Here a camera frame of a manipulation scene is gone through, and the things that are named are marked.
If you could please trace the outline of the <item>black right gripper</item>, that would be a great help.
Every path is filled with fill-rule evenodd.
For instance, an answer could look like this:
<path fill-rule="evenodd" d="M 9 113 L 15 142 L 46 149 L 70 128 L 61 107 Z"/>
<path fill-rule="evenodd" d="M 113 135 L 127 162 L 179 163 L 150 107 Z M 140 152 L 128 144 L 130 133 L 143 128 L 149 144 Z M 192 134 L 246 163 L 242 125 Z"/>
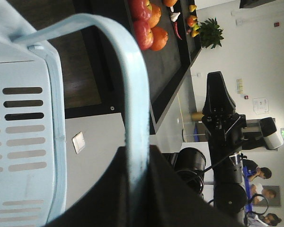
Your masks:
<path fill-rule="evenodd" d="M 211 115 L 220 109 L 222 115 Z M 230 96 L 220 71 L 207 75 L 206 97 L 202 113 L 205 134 L 213 151 L 235 151 L 244 143 L 242 129 L 247 126 L 246 116 L 235 113 L 236 104 Z"/>

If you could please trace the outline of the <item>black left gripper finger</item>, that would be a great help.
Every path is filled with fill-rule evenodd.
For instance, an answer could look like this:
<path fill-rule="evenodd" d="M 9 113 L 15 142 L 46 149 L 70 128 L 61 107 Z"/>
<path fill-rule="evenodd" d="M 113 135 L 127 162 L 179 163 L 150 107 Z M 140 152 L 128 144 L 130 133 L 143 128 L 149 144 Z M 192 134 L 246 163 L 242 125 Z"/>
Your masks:
<path fill-rule="evenodd" d="M 47 227 L 126 227 L 127 176 L 125 147 L 93 187 Z"/>

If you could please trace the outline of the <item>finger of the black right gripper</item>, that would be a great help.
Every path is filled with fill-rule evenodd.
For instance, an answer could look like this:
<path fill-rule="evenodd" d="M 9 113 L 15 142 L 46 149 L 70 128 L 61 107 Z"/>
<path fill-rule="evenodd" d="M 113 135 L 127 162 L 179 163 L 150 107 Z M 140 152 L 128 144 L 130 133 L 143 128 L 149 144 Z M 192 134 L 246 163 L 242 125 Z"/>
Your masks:
<path fill-rule="evenodd" d="M 149 227 L 240 227 L 242 225 L 204 202 L 180 179 L 155 145 L 150 145 L 147 194 Z"/>

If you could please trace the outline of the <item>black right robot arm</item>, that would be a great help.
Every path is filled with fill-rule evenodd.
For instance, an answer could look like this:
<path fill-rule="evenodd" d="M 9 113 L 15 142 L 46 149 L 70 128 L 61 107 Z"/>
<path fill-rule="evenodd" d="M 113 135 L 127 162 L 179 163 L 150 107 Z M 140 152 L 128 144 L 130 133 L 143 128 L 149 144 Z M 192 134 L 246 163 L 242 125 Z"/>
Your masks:
<path fill-rule="evenodd" d="M 147 226 L 149 227 L 241 227 L 246 218 L 248 195 L 244 187 L 241 150 L 257 147 L 246 139 L 246 117 L 236 112 L 222 73 L 207 76 L 202 110 L 211 167 L 214 175 L 213 205 L 207 204 L 190 187 L 196 176 L 182 180 L 159 149 L 150 147 L 150 184 Z"/>

